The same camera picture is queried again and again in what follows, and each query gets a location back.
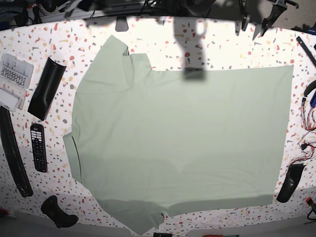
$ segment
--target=remote control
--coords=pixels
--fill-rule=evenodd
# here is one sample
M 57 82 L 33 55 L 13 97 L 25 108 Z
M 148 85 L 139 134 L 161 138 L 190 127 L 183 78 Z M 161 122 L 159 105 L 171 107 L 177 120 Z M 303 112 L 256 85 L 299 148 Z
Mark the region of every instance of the remote control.
M 35 169 L 39 172 L 47 172 L 44 127 L 40 124 L 31 125 L 31 139 Z

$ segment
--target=black plastic tube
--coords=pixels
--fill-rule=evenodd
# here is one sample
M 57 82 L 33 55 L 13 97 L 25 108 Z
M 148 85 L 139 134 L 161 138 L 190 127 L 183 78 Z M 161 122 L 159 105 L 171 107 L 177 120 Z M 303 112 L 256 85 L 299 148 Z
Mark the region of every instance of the black plastic tube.
M 32 196 L 33 190 L 16 143 L 10 112 L 4 107 L 0 107 L 0 135 L 4 154 L 18 190 L 23 197 Z
M 66 66 L 61 66 L 50 58 L 47 59 L 38 86 L 33 94 L 28 112 L 45 120 L 51 102 L 54 99 Z

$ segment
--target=t-shirt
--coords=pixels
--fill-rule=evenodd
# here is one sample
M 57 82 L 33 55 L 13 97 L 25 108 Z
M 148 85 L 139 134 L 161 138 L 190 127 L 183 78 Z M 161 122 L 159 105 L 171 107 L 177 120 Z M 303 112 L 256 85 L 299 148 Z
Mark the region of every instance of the t-shirt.
M 163 214 L 271 204 L 292 71 L 158 72 L 110 37 L 76 92 L 72 176 L 140 235 Z

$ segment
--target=terrazzo pattern surface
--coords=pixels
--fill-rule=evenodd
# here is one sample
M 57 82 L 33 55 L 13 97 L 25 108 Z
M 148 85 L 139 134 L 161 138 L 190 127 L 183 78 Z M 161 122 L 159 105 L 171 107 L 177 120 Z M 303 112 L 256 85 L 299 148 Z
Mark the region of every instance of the terrazzo pattern surface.
M 315 56 L 313 46 L 316 36 L 273 28 L 264 37 L 256 37 L 253 41 L 255 26 L 252 24 L 236 36 L 234 22 L 177 17 L 129 17 L 127 21 L 127 32 L 115 31 L 115 18 L 46 23 L 0 32 L 1 55 L 10 53 L 34 65 L 23 110 L 11 113 L 16 140 L 34 195 L 21 197 L 1 147 L 0 208 L 9 210 L 11 214 L 21 211 L 44 216 L 40 205 L 50 195 L 57 195 L 60 207 L 68 214 L 77 215 L 79 223 L 127 228 L 102 210 L 89 190 L 72 178 L 62 139 L 71 131 L 76 89 L 101 46 L 110 35 L 114 35 L 128 45 L 130 53 L 147 53 L 153 70 L 157 71 L 181 71 L 185 67 L 233 70 L 294 66 L 289 123 L 273 203 L 165 216 L 165 222 L 158 230 L 151 229 L 145 235 L 164 232 L 185 236 L 194 229 L 244 226 L 306 215 L 309 208 L 305 199 L 315 198 L 316 160 L 305 163 L 307 166 L 299 186 L 289 202 L 279 203 L 276 197 L 285 179 L 287 165 L 302 153 L 298 143 L 306 132 L 301 126 L 301 99 L 304 89 L 316 75 L 315 67 L 298 45 L 296 37 L 300 36 Z M 40 121 L 27 109 L 48 57 L 67 65 L 67 69 L 47 119 Z M 30 143 L 33 122 L 45 128 L 47 173 L 39 173 L 34 168 Z M 304 139 L 313 141 L 315 136 L 308 134 Z

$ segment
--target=black rubber grip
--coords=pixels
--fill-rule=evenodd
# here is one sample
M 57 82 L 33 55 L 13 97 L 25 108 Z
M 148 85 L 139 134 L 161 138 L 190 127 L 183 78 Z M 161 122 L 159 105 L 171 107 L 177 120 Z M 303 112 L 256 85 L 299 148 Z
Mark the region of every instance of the black rubber grip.
M 78 221 L 78 216 L 68 215 L 60 209 L 55 195 L 46 199 L 40 209 L 56 224 L 57 228 L 71 227 Z
M 285 181 L 276 198 L 279 202 L 285 203 L 290 200 L 301 180 L 304 167 L 305 165 L 303 164 L 293 164 L 289 167 L 289 170 L 286 173 Z
M 4 154 L 18 190 L 23 197 L 32 196 L 33 190 L 16 143 L 10 112 L 4 107 L 0 107 L 0 135 Z
M 50 58 L 47 59 L 39 84 L 30 102 L 28 109 L 30 114 L 42 121 L 45 120 L 65 69 L 66 66 L 61 66 Z
M 312 53 L 309 51 L 309 49 L 307 48 L 307 46 L 305 45 L 305 43 L 302 41 L 301 37 L 297 37 L 296 40 L 298 41 L 298 43 L 301 45 L 301 47 L 303 48 L 303 50 L 306 52 L 308 58 L 311 60 L 311 62 L 313 63 L 313 65 L 316 68 L 316 60 L 314 58 L 314 56 L 312 55 Z
M 316 89 L 316 80 L 310 83 L 306 89 L 304 90 L 304 97 L 307 97 L 309 93 L 311 93 L 314 89 Z

